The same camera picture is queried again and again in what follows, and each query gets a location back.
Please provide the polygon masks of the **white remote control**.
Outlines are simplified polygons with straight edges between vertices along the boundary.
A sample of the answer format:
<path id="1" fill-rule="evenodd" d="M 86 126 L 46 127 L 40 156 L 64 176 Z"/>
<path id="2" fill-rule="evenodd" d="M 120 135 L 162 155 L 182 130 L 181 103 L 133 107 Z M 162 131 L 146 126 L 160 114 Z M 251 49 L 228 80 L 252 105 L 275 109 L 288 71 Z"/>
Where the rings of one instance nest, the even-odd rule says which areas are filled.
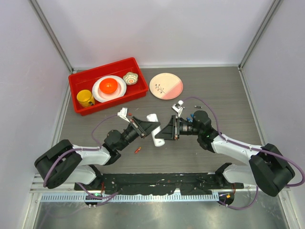
<path id="1" fill-rule="evenodd" d="M 149 114 L 146 116 L 146 118 L 147 118 L 147 121 L 149 121 L 149 122 L 158 122 L 159 121 L 156 114 Z M 155 137 L 160 131 L 161 131 L 161 128 L 159 126 L 151 132 L 151 135 L 153 138 L 153 143 L 154 143 L 155 147 L 161 147 L 161 146 L 165 145 L 164 139 Z"/>

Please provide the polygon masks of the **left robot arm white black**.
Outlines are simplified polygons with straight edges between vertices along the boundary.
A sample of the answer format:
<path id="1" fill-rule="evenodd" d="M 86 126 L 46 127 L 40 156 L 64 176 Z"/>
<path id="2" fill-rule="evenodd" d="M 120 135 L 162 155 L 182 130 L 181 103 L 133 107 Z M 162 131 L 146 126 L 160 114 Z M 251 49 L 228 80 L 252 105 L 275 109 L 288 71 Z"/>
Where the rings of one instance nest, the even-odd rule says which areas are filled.
<path id="1" fill-rule="evenodd" d="M 73 182 L 97 190 L 102 175 L 96 166 L 113 164 L 121 157 L 120 151 L 136 138 L 150 135 L 159 126 L 159 121 L 143 121 L 133 116 L 126 129 L 109 131 L 104 142 L 96 147 L 82 147 L 73 145 L 68 139 L 61 140 L 38 157 L 34 166 L 43 179 L 43 187 L 48 189 Z"/>

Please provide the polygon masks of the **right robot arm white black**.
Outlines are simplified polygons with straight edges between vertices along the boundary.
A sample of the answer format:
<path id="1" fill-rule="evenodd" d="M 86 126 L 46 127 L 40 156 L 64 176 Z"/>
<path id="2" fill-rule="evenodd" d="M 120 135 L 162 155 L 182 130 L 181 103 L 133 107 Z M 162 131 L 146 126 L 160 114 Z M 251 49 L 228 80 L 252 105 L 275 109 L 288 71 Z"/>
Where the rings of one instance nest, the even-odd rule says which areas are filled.
<path id="1" fill-rule="evenodd" d="M 173 115 L 156 138 L 177 140 L 181 135 L 195 135 L 201 148 L 243 162 L 242 166 L 227 163 L 218 169 L 216 185 L 227 188 L 232 183 L 258 186 L 264 193 L 275 197 L 295 176 L 276 146 L 243 143 L 218 133 L 212 127 L 207 112 L 196 111 L 191 122 Z"/>

